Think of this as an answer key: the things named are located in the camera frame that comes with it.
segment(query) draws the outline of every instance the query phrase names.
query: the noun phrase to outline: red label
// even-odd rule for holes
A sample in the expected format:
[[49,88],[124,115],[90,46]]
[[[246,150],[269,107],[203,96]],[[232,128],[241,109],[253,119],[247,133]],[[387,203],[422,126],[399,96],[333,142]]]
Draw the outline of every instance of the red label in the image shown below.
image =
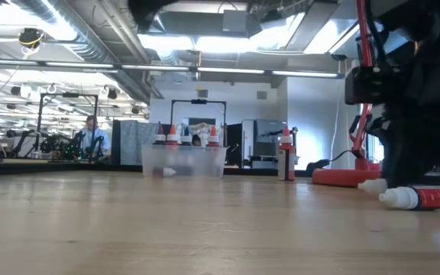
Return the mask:
[[440,209],[439,189],[417,189],[420,196],[421,209]]

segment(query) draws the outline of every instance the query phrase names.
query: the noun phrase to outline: man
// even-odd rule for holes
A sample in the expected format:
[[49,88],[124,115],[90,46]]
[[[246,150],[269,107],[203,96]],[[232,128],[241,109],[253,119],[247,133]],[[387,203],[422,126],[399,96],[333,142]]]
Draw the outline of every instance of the man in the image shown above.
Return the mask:
[[[96,117],[94,115],[88,116],[86,119],[86,128],[82,129],[81,132],[86,134],[84,138],[82,139],[82,148],[86,151],[86,148],[91,147],[92,144],[92,128],[93,123],[95,122],[95,139],[98,137],[103,137],[103,143],[101,146],[101,150],[103,153],[105,153],[107,150],[110,150],[110,140],[108,139],[108,134],[100,128],[98,128],[98,121],[96,120]],[[95,158],[98,156],[98,144],[96,144],[96,148],[94,148],[94,151],[92,152],[92,158]]]

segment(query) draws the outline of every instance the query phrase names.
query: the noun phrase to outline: white bottle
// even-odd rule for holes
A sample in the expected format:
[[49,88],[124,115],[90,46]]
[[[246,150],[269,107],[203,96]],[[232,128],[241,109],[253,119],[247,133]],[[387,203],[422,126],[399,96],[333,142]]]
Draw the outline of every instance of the white bottle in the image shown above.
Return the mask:
[[398,187],[380,194],[380,201],[391,208],[414,209],[419,204],[419,195],[412,188]]
[[385,179],[367,180],[357,185],[358,189],[365,191],[370,195],[380,195],[385,193],[388,189],[387,181]]

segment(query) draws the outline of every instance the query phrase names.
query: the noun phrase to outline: clear plastic container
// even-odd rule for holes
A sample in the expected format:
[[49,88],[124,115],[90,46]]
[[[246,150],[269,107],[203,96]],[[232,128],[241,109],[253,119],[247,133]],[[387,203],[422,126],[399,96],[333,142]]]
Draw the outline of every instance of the clear plastic container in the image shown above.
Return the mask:
[[144,176],[222,178],[227,148],[142,145]]

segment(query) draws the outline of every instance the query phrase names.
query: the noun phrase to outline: ceiling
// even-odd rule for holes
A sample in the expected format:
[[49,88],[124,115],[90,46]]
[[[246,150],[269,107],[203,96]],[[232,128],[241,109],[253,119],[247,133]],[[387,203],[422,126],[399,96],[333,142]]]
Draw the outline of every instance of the ceiling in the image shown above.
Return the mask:
[[[216,1],[180,1],[169,5],[162,13],[229,13],[238,9],[245,10],[249,1],[216,2]],[[40,3],[54,5],[59,13],[53,21],[46,20],[32,10],[31,5]],[[170,65],[198,65],[197,54],[192,54],[188,46],[180,46],[180,40],[174,43],[151,44],[151,36],[166,35],[148,34],[137,36],[134,23],[127,10],[127,0],[35,0],[26,2],[11,0],[11,5],[0,5],[0,59],[20,60],[24,58],[27,48],[18,42],[18,34],[24,28],[38,28],[47,34],[42,38],[38,51],[32,53],[29,60],[70,61],[92,63],[149,63]],[[264,70],[306,70],[327,73],[345,73],[351,59],[357,58],[355,39],[359,31],[350,32],[356,25],[357,13],[355,0],[337,1],[265,1],[263,5],[254,5],[249,18],[258,21],[264,18],[266,11],[278,8],[281,19],[263,23],[250,39],[238,38],[237,42],[247,41],[246,50],[231,50],[229,40],[210,44],[215,49],[203,50],[201,65],[221,68],[245,68]],[[191,34],[180,36],[183,41],[192,43],[195,49],[200,47],[201,37]],[[340,41],[346,42],[334,48]],[[392,36],[387,50],[393,50],[405,41],[401,37]],[[79,52],[79,47],[93,47],[93,53],[99,55],[86,56]],[[346,55],[349,60],[338,62],[330,57],[330,53]],[[280,76],[256,76],[232,73],[136,73],[131,71],[83,72],[62,68],[63,72],[55,72],[45,68],[20,67],[15,72],[14,66],[0,66],[0,112],[34,114],[39,93],[49,87],[56,92],[76,92],[81,95],[99,95],[100,121],[107,117],[132,118],[147,120],[148,110],[144,108],[150,98],[160,98],[162,95],[154,87],[154,83],[187,83],[198,80],[225,83],[271,83],[276,88],[282,82]],[[33,97],[22,98],[11,94],[13,86],[26,84],[25,91],[31,90]],[[109,89],[117,90],[117,99],[108,99]],[[74,104],[72,112],[59,110],[59,104],[51,104],[44,112],[55,115],[81,116],[92,113],[93,107],[84,98],[57,99],[60,105]],[[15,104],[16,109],[9,111],[7,104]],[[134,115],[131,108],[139,105],[140,113]]]

